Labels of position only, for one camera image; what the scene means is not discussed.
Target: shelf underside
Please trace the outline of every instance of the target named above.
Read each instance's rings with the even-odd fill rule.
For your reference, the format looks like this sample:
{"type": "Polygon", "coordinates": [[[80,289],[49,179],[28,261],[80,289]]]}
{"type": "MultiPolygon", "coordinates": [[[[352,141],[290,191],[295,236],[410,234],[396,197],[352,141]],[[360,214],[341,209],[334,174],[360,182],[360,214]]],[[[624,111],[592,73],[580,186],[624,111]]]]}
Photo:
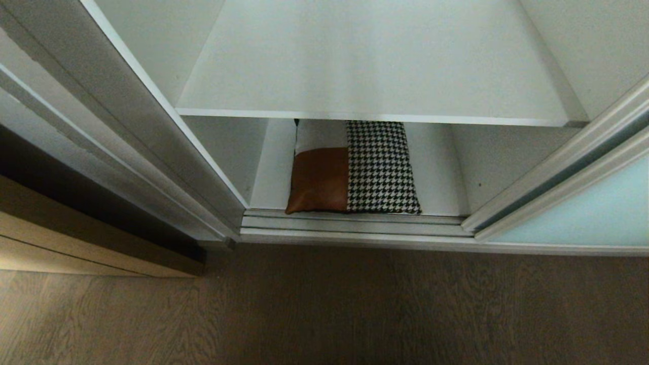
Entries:
{"type": "Polygon", "coordinates": [[[514,0],[228,0],[177,110],[554,127],[587,120],[514,0]]]}

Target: white shelf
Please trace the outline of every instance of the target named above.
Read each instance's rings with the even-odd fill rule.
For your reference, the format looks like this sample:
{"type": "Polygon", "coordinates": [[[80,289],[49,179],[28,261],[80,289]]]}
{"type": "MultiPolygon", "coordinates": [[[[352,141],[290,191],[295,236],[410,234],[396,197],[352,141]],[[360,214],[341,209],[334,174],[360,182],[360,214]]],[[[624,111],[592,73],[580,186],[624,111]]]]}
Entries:
{"type": "MultiPolygon", "coordinates": [[[[423,214],[468,215],[465,185],[450,127],[436,123],[408,123],[406,135],[423,214]]],[[[294,149],[293,120],[269,120],[252,193],[252,209],[286,209],[294,149]]]]}
{"type": "Polygon", "coordinates": [[[587,121],[517,0],[229,0],[182,115],[587,121]]]}

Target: houndstooth fabric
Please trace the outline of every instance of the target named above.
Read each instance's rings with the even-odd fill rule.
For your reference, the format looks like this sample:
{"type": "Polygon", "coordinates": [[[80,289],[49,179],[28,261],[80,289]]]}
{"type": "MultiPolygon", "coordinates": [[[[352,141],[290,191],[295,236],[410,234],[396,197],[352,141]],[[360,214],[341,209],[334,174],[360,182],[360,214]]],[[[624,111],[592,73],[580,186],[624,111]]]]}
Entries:
{"type": "Polygon", "coordinates": [[[403,123],[347,122],[349,212],[421,214],[403,123]]]}

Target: floorboard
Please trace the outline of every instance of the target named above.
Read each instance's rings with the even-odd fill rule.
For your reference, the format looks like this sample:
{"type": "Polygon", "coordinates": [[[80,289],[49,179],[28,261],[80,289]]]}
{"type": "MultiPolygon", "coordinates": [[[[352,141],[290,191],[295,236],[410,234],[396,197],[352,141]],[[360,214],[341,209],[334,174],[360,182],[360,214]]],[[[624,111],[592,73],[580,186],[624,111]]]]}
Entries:
{"type": "Polygon", "coordinates": [[[646,258],[289,245],[199,279],[0,271],[0,364],[647,364],[646,258]]]}

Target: pillow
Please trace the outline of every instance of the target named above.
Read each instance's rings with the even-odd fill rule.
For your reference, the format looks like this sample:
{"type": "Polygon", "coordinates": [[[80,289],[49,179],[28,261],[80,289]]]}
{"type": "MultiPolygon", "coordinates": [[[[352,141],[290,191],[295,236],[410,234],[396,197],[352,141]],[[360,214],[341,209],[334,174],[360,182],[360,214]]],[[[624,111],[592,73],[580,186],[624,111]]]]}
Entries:
{"type": "Polygon", "coordinates": [[[286,213],[420,214],[403,123],[300,120],[286,213]]]}

